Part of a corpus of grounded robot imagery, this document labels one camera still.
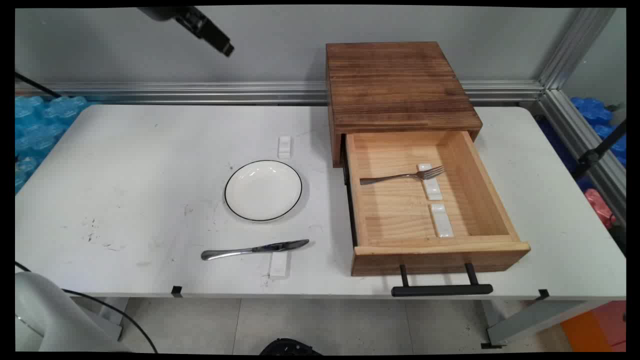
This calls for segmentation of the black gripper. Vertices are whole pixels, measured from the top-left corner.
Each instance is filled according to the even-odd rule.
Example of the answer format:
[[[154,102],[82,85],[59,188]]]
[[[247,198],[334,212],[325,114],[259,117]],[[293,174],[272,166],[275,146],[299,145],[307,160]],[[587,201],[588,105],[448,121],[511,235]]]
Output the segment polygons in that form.
[[[174,7],[173,10],[176,21],[196,38],[206,41],[225,57],[233,54],[231,39],[196,7]]]

